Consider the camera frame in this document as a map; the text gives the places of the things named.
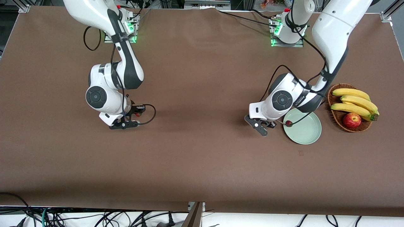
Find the banana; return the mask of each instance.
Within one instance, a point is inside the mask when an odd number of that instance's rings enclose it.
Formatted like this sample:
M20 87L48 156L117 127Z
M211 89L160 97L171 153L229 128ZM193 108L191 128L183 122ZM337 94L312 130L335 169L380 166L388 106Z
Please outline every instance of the banana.
M366 100L364 98L358 97L358 96L353 96L353 95L343 95L341 98L341 101L343 102L350 102L355 105L358 105L362 108L367 109L371 114L377 114L379 115L379 111L377 109L377 106L373 104L371 101Z
M348 104L348 105L354 105L353 103L350 103L350 102L342 102L342 103L345 103L345 104Z
M351 89L351 88L339 88L332 91L332 94L335 96L343 96L343 95L353 95L364 98L370 101L370 97L365 92L358 90L358 89Z
M364 117L364 116L361 116L364 120L366 120L366 121L368 121L368 122L371 122L372 120L370 119L370 118L368 118L368 117Z
M331 109L355 113L355 114L361 115L363 117L369 118L369 120L372 120L372 121L376 121L377 116L378 116L377 114L371 114L367 109L362 108L360 106L350 105L350 104L345 104L345 103L333 104L331 106Z

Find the fruit basket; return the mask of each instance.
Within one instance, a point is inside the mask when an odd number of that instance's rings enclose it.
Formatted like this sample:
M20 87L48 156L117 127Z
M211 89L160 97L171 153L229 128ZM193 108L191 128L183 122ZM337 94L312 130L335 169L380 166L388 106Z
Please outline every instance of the fruit basket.
M328 91L328 94L327 94L327 100L328 100L329 106L332 106L332 105L335 104L335 103L340 103L340 102L341 102L339 96L334 96L334 95L332 94L332 91L335 90L335 89L338 89L338 88L353 88L353 89L357 89L356 87L354 87L354 86L352 86L352 85L350 85L350 84L336 84L336 85L332 86L332 87L330 88L330 90ZM332 117L333 117L335 123L336 123L341 129L343 129L344 131L347 131L347 132L363 132L363 131L367 130L367 129L372 125L372 122L368 122L368 121L366 121L366 120L362 120L362 122L360 123L360 125L359 125L358 127L356 127L356 128L346 128L346 127L344 126L342 120L343 120L344 116L347 114L347 112L345 112L345 111L339 111L339 110L333 110L333 109L330 109L330 110L331 110L331 115L332 115Z

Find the apple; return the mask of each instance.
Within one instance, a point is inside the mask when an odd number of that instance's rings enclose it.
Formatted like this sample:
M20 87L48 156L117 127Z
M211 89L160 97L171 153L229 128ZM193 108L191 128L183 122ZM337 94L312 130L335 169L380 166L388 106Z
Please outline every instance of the apple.
M348 128L356 128L360 125L361 122L362 120L360 119L360 116L355 113L349 113L345 115L343 119L344 125Z

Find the light green plate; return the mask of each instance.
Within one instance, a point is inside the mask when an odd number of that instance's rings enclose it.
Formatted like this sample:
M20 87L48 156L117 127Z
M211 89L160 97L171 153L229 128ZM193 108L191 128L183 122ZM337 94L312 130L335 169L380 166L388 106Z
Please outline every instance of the light green plate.
M283 122L286 123L287 120L296 122L306 114L307 113L302 113L296 108L291 109L285 114ZM314 143L321 135L321 123L315 113L309 114L292 127L284 125L283 129L291 140L300 144Z

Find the table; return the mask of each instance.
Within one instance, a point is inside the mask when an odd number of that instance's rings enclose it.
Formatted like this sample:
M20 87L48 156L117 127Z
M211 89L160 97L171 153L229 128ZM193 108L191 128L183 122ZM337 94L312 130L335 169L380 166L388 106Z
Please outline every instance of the table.
M145 81L128 93L157 116L110 130L84 95L90 68L109 62L112 45L88 51L85 27L63 7L19 15L0 61L1 191L37 206L186 210L205 201L216 212L403 216L404 64L379 15L352 32L334 81L368 92L378 122L345 133L321 107L322 135L311 145L280 126L263 138L243 120L278 65L304 80L320 71L309 45L271 47L265 25L215 9L152 10L133 44ZM97 31L87 42L96 45Z

